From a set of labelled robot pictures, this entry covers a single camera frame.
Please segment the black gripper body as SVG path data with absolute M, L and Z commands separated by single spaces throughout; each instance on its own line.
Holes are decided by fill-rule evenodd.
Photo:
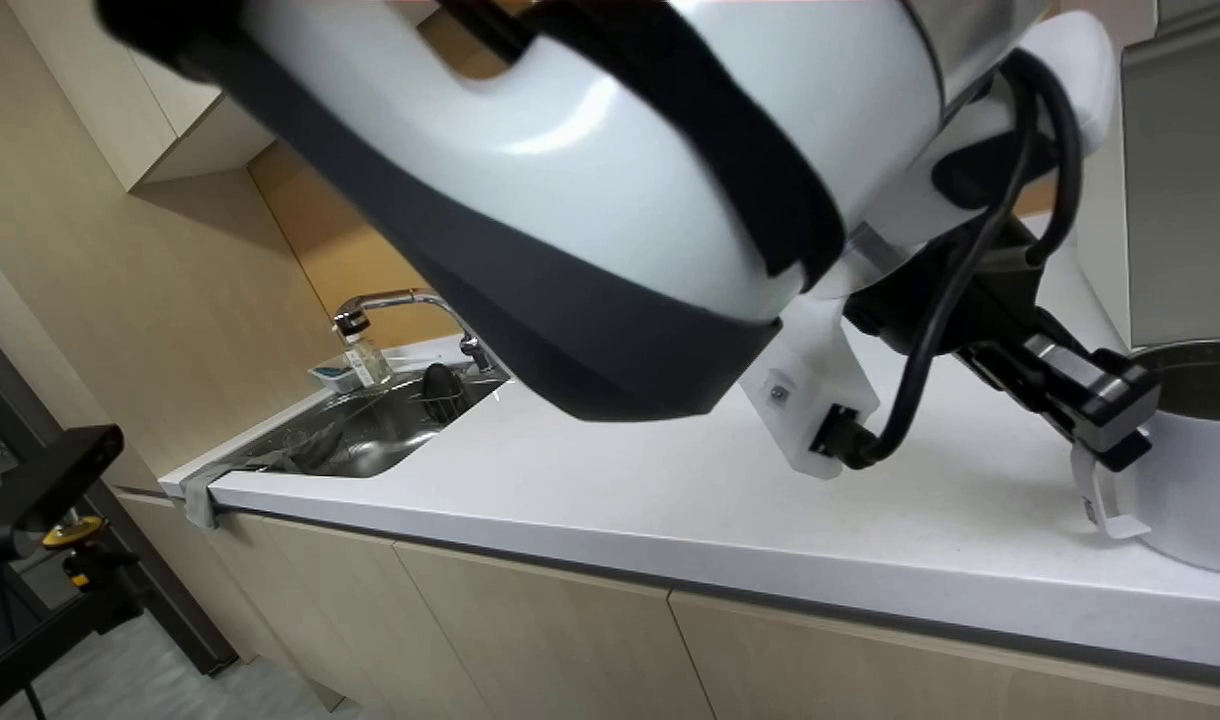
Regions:
M 941 356 L 955 356 L 990 388 L 1024 388 L 1028 337 L 1092 353 L 1041 303 L 1043 267 L 1028 257 L 1028 240 L 1016 220 L 996 232 L 969 220 L 858 288 L 843 317 L 905 356 L 906 384 L 922 384 Z

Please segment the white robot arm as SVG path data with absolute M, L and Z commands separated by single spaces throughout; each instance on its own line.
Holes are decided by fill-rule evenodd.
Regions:
M 92 0 L 123 48 L 296 150 L 575 421 L 742 392 L 805 474 L 871 469 L 913 371 L 964 360 L 1080 456 L 1143 456 L 1156 376 L 1037 301 L 1117 106 L 1112 42 L 1056 0 L 441 0 L 494 73 L 449 70 L 401 0 Z

